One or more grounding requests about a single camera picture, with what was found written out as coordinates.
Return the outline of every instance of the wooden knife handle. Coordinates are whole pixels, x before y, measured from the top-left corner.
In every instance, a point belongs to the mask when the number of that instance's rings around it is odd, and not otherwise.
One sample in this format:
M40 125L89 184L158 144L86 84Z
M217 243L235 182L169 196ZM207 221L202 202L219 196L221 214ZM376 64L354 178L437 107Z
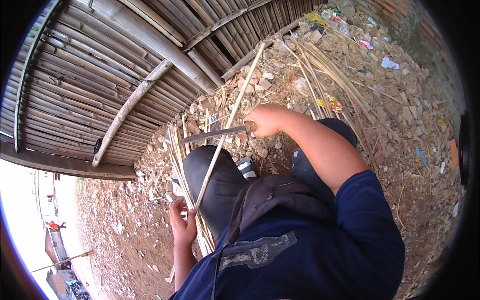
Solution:
M245 121L245 131L247 134L250 134L252 131L255 131L258 129L258 126L255 122L253 121Z

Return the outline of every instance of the navy blue t-shirt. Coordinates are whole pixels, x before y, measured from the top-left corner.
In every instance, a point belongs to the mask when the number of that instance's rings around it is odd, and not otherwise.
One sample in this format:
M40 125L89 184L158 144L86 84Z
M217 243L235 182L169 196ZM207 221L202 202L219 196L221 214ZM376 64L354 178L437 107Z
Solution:
M282 207L257 220L224 249L216 299L392 299L405 245L372 171L342 185L335 213L335 226ZM170 299L210 299L220 250L199 261Z

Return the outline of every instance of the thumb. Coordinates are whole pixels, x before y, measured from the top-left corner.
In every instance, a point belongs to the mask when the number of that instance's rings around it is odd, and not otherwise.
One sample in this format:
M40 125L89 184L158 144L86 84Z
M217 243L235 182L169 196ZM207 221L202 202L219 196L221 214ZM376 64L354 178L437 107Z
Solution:
M188 211L188 216L187 216L187 230L197 230L197 225L195 223L195 211L193 209Z

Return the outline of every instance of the knife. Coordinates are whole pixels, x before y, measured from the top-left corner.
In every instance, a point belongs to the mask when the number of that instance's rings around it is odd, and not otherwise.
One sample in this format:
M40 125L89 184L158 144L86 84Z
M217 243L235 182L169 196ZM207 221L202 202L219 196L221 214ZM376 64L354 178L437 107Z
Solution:
M223 129L223 130L217 130L217 131L212 131L212 132L207 132L207 133L202 133L202 134L197 134L197 135L192 135L187 138L184 138L183 140L179 141L177 146L183 145L183 144L188 144L196 141L201 141L210 137L216 137L216 136L221 136L225 134L230 134L230 133L236 133L236 132L241 132L245 131L247 132L247 135L249 135L252 131L255 131L258 129L258 126L255 122L252 121L245 121L245 125L239 126L239 127L233 127L233 128L228 128L228 129Z

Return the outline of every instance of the person's left hand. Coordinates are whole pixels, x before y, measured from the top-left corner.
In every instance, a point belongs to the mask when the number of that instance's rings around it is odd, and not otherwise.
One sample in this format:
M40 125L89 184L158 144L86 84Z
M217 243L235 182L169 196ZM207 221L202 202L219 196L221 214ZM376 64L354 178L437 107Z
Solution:
M195 223L195 211L188 212L187 222L183 220L180 212L186 212L183 199L177 200L170 207L170 223L172 226L173 239L176 246L191 247L197 237L197 225Z

